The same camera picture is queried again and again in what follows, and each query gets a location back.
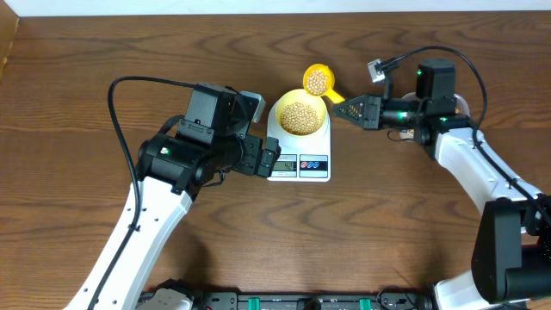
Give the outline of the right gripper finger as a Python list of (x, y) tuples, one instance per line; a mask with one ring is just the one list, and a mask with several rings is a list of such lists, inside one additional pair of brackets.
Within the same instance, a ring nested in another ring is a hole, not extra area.
[(336, 103), (333, 105), (334, 113), (362, 113), (364, 110), (364, 105), (366, 101), (366, 96), (357, 96), (354, 98), (346, 99), (341, 103)]
[(337, 109), (334, 111), (334, 114), (336, 117), (342, 118), (355, 126), (362, 126), (364, 124), (362, 113), (359, 111)]

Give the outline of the yellow measuring scoop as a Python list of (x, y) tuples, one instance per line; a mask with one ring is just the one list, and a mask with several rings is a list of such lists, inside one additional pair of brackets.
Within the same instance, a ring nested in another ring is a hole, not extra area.
[(345, 101), (334, 90), (335, 75), (328, 65), (310, 65), (304, 73), (302, 84), (303, 89), (312, 96), (325, 96), (335, 104)]

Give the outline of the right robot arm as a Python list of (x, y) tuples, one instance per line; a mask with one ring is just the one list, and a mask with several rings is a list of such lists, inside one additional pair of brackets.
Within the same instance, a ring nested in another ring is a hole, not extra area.
[(422, 308), (519, 307), (550, 295), (550, 198), (526, 183), (487, 144), (469, 115), (457, 110), (455, 65), (428, 59), (417, 71), (412, 99), (392, 96), (390, 62), (368, 70), (383, 95), (366, 94), (334, 105), (335, 116), (365, 130), (413, 131), (422, 146), (457, 180), (481, 214), (468, 271), (434, 285)]

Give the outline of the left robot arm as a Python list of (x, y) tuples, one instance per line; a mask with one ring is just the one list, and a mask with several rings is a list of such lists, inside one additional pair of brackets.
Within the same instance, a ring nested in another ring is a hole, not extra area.
[(186, 115), (175, 115), (130, 162), (127, 202), (70, 309), (133, 309), (160, 252), (199, 191), (229, 171), (267, 178), (281, 149), (275, 138), (248, 133), (261, 95), (196, 84)]

